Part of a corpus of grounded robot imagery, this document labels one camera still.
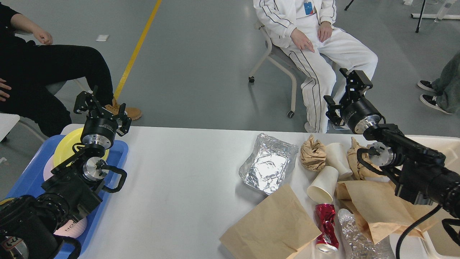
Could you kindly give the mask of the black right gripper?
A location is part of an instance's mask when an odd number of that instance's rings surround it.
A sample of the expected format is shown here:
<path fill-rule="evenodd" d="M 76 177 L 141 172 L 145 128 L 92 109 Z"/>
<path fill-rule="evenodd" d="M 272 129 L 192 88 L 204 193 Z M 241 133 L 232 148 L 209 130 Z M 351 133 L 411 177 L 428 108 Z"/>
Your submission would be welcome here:
<path fill-rule="evenodd" d="M 333 126 L 348 126 L 354 134 L 363 134 L 382 120 L 381 113 L 364 97 L 366 91 L 373 88 L 373 83 L 362 70 L 348 72 L 340 68 L 340 72 L 346 79 L 345 93 L 340 101 L 352 103 L 344 108 L 342 104 L 336 104 L 330 95 L 324 95 L 326 116 Z"/>

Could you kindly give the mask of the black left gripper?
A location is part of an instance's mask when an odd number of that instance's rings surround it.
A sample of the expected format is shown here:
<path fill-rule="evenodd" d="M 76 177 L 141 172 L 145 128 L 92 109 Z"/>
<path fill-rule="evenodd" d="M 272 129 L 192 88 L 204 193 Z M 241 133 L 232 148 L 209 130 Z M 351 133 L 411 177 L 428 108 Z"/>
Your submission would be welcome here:
<path fill-rule="evenodd" d="M 122 137 L 128 133 L 132 119 L 125 111 L 125 103 L 122 103 L 114 121 L 108 118 L 108 111 L 100 105 L 93 93 L 82 91 L 77 95 L 73 112 L 75 114 L 86 114 L 87 119 L 83 127 L 81 142 L 84 145 L 97 144 L 105 149 L 113 146 L 115 133 Z"/>

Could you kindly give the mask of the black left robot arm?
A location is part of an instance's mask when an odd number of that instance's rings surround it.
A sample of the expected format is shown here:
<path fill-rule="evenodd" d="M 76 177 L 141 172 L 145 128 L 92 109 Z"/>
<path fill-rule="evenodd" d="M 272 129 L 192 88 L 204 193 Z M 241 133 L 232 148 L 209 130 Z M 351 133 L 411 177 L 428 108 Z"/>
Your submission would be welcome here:
<path fill-rule="evenodd" d="M 132 119 L 125 103 L 114 115 L 100 105 L 94 93 L 81 92 L 74 112 L 87 112 L 79 149 L 51 170 L 38 197 L 23 195 L 1 202 L 1 258 L 54 259 L 65 243 L 74 246 L 69 259 L 77 259 L 81 243 L 55 234 L 69 220 L 78 222 L 102 203 L 100 191 L 119 192 L 127 178 L 125 170 L 108 165 L 102 157 L 115 136 L 128 133 Z"/>

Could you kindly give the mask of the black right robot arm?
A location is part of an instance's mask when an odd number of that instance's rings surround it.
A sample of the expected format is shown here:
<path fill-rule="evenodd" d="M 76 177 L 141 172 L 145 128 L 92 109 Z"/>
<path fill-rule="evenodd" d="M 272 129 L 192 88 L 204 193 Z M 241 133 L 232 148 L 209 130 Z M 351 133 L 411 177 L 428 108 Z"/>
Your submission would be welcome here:
<path fill-rule="evenodd" d="M 340 72 L 346 79 L 345 94 L 338 104 L 332 97 L 324 96 L 326 115 L 333 125 L 346 125 L 354 134 L 373 141 L 370 148 L 358 149 L 358 161 L 367 169 L 388 176 L 396 185 L 396 196 L 414 205 L 437 203 L 431 212 L 403 232 L 396 251 L 400 251 L 410 231 L 440 209 L 452 216 L 443 219 L 442 226 L 453 242 L 459 244 L 459 232 L 453 229 L 459 225 L 459 174 L 445 167 L 444 154 L 407 138 L 397 125 L 386 123 L 385 117 L 365 98 L 365 92 L 373 85 L 363 71 L 341 68 Z"/>

